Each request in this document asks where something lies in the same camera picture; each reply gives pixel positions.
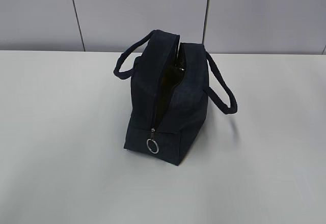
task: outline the zipper pull ring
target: zipper pull ring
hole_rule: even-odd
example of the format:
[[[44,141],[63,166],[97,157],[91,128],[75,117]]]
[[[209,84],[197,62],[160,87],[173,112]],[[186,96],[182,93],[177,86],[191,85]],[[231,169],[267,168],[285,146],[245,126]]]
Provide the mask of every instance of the zipper pull ring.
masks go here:
[[[152,129],[151,129],[151,138],[147,139],[146,144],[147,144],[147,148],[148,148],[148,150],[149,150],[151,153],[153,153],[153,154],[157,154],[158,151],[159,151],[159,148],[158,148],[158,145],[157,145],[156,141],[154,140],[154,132],[155,132],[155,129],[152,128]],[[155,144],[155,146],[156,146],[156,151],[153,151],[153,150],[151,149],[151,147],[149,146],[149,142],[153,142],[153,143]]]

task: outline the bag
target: bag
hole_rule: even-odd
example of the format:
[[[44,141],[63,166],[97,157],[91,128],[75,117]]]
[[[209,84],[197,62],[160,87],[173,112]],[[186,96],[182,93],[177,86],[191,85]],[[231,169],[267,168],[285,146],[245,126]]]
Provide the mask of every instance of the bag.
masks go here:
[[[237,103],[203,44],[181,43],[179,35],[152,31],[127,49],[114,74],[131,77],[132,113],[124,148],[179,165],[194,142],[207,113],[208,97],[225,114]],[[126,58],[148,41],[133,68],[120,72]],[[208,66],[230,98],[230,107],[209,87]]]

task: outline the open zipper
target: open zipper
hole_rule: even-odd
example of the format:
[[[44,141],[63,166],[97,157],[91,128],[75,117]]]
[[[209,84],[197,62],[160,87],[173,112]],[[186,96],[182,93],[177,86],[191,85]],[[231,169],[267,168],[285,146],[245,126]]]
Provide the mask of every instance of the open zipper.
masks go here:
[[[178,44],[179,44],[179,36],[176,38],[173,49],[170,52],[167,60],[164,63],[164,66],[161,70],[160,77],[158,80],[157,84],[157,89],[156,89],[156,94],[154,98],[154,104],[153,104],[153,116],[152,116],[152,122],[151,122],[151,135],[150,139],[155,142],[154,140],[154,133],[156,129],[158,128],[159,124],[161,123],[165,113],[169,109],[171,99],[174,93],[175,88],[183,81],[184,79],[184,74],[185,74],[185,69],[186,69],[186,62],[185,62],[185,53],[184,53],[184,48],[183,48],[183,43],[180,44],[179,50],[178,50]],[[164,78],[167,72],[168,65],[174,65],[174,72],[180,72],[180,77],[173,86],[170,87],[170,89],[167,91],[168,92],[168,98],[166,102],[161,104],[160,106],[163,107],[164,112],[160,114],[158,117],[157,115],[157,103],[158,99],[160,97],[161,89],[162,89],[162,79]]]

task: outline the panel seam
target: panel seam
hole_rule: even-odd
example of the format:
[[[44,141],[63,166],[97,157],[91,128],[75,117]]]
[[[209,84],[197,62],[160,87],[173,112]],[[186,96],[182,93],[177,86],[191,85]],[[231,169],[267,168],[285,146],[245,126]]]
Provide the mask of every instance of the panel seam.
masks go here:
[[[205,42],[209,2],[210,2],[210,0],[207,0],[207,2],[206,2],[206,11],[205,11],[205,20],[204,20],[204,29],[203,29],[202,44],[204,44],[204,42]]]
[[[84,45],[84,40],[83,40],[82,30],[80,29],[80,24],[79,24],[79,19],[78,19],[78,15],[77,15],[77,10],[76,10],[75,0],[72,0],[72,4],[73,4],[73,8],[74,8],[74,10],[75,10],[75,16],[76,16],[76,20],[77,20],[77,25],[78,25],[79,35],[80,35],[80,38],[81,38],[81,43],[82,43],[82,45],[83,45],[83,50],[84,50],[84,52],[85,52],[86,50],[85,50],[85,45]]]
[[[325,50],[326,50],[326,45],[324,47],[324,50],[321,52],[321,55],[323,55],[325,53]]]

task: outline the table surface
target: table surface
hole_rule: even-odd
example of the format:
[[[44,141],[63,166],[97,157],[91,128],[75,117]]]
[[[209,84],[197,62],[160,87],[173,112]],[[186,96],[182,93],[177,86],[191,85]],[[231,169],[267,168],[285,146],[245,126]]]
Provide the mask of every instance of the table surface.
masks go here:
[[[119,55],[0,51],[0,223],[326,223],[326,56],[213,54],[238,113],[174,166],[123,149]]]

